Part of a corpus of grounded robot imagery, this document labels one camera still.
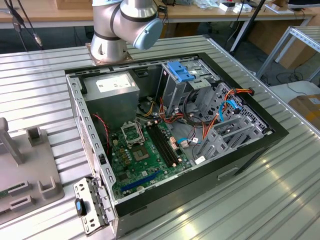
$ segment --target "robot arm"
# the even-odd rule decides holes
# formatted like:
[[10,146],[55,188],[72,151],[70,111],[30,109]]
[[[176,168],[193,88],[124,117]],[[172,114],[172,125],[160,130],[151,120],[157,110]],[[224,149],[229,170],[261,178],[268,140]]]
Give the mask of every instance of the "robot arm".
[[126,42],[140,50],[152,47],[162,32],[153,0],[93,0],[91,54],[102,62],[124,60]]

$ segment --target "wooden desk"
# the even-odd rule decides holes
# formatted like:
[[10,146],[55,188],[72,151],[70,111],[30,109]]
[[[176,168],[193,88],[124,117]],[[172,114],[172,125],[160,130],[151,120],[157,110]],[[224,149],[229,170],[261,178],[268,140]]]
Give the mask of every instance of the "wooden desk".
[[[161,0],[156,0],[156,3],[161,4]],[[79,10],[58,10],[54,0],[26,0],[22,1],[26,13],[28,14],[35,28],[48,27],[73,27],[73,26],[92,26],[93,12],[91,9]],[[0,1],[0,8],[5,8],[5,3]],[[240,21],[244,21],[240,33],[232,47],[233,50],[236,43],[242,36],[244,29],[253,15],[252,12],[243,12],[239,17]],[[316,15],[312,10],[306,9],[303,12],[295,14],[279,15],[271,10],[261,11],[256,17],[257,21],[271,20],[303,20],[301,26],[306,26],[309,21]],[[238,14],[234,12],[225,12],[220,8],[201,9],[196,5],[183,6],[175,5],[168,6],[169,23],[199,23],[199,22],[232,22],[236,21]],[[12,18],[9,14],[0,12],[0,29],[11,29]]]

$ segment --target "blue drive bay latch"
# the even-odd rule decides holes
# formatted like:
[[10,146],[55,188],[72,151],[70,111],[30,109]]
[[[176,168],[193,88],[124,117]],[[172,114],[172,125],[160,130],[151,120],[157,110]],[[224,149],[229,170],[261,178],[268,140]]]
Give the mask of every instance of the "blue drive bay latch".
[[168,62],[168,67],[171,72],[178,78],[180,83],[192,81],[195,76],[191,75],[185,66],[182,66],[178,61]]

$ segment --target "aluminum slotted table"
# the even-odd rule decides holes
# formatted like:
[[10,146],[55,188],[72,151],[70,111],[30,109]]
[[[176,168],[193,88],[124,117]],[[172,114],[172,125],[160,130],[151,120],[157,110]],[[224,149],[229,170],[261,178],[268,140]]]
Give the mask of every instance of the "aluminum slotted table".
[[[276,54],[279,52],[281,47],[287,41],[287,39],[292,35],[291,39],[287,42],[283,50],[280,52],[279,56],[276,58],[275,62],[279,63],[282,57],[286,54],[295,39],[299,39],[309,47],[320,53],[320,26],[290,26],[283,34],[282,38],[276,44],[269,57],[265,60],[262,67],[256,74],[257,78],[261,78],[265,73],[269,64],[274,60]],[[320,66],[317,70],[308,78],[307,81],[311,81],[320,72]]]
[[[151,49],[128,47],[135,60],[207,53],[290,134],[248,170],[124,237],[132,239],[319,239],[320,132],[272,93],[217,43],[203,36],[159,40]],[[0,239],[109,240],[110,228],[86,238],[72,184],[90,175],[64,69],[90,66],[85,47],[0,55],[0,117],[12,136],[46,129],[64,198],[0,225]]]

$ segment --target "yellow cable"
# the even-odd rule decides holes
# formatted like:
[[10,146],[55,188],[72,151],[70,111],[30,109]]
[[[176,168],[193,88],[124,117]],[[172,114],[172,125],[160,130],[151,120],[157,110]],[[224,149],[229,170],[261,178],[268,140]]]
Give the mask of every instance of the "yellow cable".
[[154,108],[154,103],[155,102],[153,101],[151,104],[150,110],[145,115],[143,115],[144,117],[148,117],[152,113],[152,109]]

